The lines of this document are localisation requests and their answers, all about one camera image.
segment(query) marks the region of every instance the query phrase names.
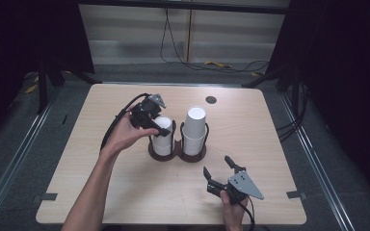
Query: human arm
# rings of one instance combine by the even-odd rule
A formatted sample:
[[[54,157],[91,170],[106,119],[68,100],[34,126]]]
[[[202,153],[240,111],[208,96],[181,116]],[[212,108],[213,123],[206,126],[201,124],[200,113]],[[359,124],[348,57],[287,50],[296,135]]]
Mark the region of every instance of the human arm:
[[[156,129],[137,129],[126,113],[101,149],[92,173],[66,218],[62,230],[99,230],[113,166],[119,153],[139,138],[156,135]]]
[[[221,191],[221,200],[224,204],[224,225],[226,231],[241,231],[245,210],[239,204],[230,204],[230,198],[225,191]],[[241,201],[243,206],[248,205],[248,199]]]

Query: wooden table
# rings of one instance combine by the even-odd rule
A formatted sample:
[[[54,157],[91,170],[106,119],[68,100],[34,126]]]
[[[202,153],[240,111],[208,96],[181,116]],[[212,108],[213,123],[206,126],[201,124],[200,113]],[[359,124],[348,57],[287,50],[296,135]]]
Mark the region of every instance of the wooden table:
[[[55,201],[42,201],[38,222],[65,221],[93,169],[110,123],[144,92],[160,93],[167,104],[161,114],[178,125],[190,107],[206,110],[210,127],[206,156],[193,164],[178,157],[157,162],[147,152],[148,139],[140,139],[117,159],[104,223],[222,224],[222,201],[206,191],[202,169],[207,167],[214,180],[225,183],[233,175],[225,155],[247,168],[264,195],[264,200],[253,199],[256,223],[305,223],[301,200],[286,195],[296,186],[260,90],[146,85],[92,86],[47,189],[58,196]],[[207,96],[215,96],[217,103],[208,104]],[[177,141],[181,139],[178,128]],[[244,223],[250,223],[249,216],[245,215]]]

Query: human hand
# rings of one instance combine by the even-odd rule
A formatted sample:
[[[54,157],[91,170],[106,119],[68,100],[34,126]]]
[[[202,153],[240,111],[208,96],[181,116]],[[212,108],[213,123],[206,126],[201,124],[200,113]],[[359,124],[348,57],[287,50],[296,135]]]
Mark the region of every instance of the human hand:
[[[239,204],[231,205],[229,195],[225,191],[221,191],[221,200],[224,204],[224,225],[226,231],[241,231],[245,210]],[[246,207],[248,199],[244,199],[241,203]]]
[[[122,150],[130,147],[138,139],[158,134],[158,130],[155,128],[143,129],[133,127],[130,121],[130,114],[128,113],[131,108],[127,110],[127,113],[122,116],[119,123],[113,129],[106,145],[101,149],[100,155],[106,152],[110,155],[117,156]]]

